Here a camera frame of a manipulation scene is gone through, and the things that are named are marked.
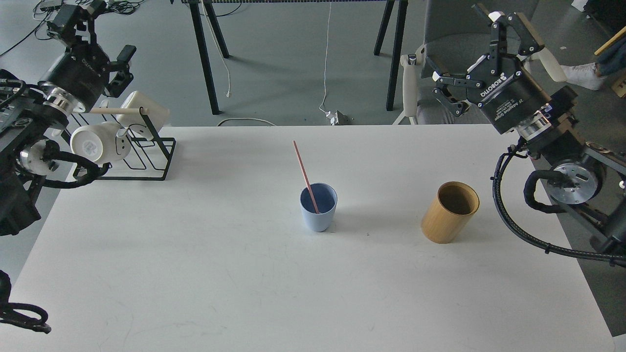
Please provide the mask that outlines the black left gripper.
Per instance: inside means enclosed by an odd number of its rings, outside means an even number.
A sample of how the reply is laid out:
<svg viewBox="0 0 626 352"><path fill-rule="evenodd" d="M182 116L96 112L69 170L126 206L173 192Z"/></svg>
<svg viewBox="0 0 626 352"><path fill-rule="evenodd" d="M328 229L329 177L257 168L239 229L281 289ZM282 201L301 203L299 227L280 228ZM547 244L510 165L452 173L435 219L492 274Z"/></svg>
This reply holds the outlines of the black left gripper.
<svg viewBox="0 0 626 352"><path fill-rule="evenodd" d="M87 7L64 4L46 22L47 35L62 42L66 51L43 74L38 86L45 92L64 90L78 100L83 111L91 110L101 94L120 97L134 80L130 66L136 46L125 45L111 61L97 43L94 22L106 8L104 0L94 0Z"/></svg>

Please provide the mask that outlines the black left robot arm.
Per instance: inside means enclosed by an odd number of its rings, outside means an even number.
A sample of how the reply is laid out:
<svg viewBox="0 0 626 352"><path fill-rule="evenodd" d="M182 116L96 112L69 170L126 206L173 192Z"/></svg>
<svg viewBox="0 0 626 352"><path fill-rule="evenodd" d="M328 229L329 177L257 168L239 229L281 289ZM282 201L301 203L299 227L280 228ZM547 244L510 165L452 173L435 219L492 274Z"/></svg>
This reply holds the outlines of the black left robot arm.
<svg viewBox="0 0 626 352"><path fill-rule="evenodd" d="M1 70L0 233L17 235L40 220L36 201L43 187L76 189L106 173L101 162L64 152L45 137L64 130L75 111L87 112L101 96L119 97L134 79L135 46L116 60L97 43L94 22L107 11L103 0L86 7L64 4L47 22L47 35L64 53L36 84Z"/></svg>

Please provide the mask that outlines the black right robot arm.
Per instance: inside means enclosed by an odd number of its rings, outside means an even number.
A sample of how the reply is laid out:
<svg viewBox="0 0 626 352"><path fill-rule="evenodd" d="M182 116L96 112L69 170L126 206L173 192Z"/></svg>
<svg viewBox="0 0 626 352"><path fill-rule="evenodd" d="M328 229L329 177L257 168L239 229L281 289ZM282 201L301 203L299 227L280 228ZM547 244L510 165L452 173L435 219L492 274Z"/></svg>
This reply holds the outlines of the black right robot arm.
<svg viewBox="0 0 626 352"><path fill-rule="evenodd" d="M433 96L459 117L474 105L499 133L516 131L519 141L503 153L492 176L492 198L505 225L531 245L562 256L625 265L625 202L610 214L588 205L603 188L607 169L625 176L625 158L604 147L586 142L574 129L576 93L564 86L548 95L523 61L536 56L554 80L564 81L559 64L524 14L488 11L481 3L474 11L490 28L488 52L464 73L451 73L436 56L425 62L434 70ZM508 214L502 200L504 172L522 151L544 158L550 167L528 176L523 195L532 209L546 214L568 213L592 232L592 252L566 249L542 241L521 229Z"/></svg>

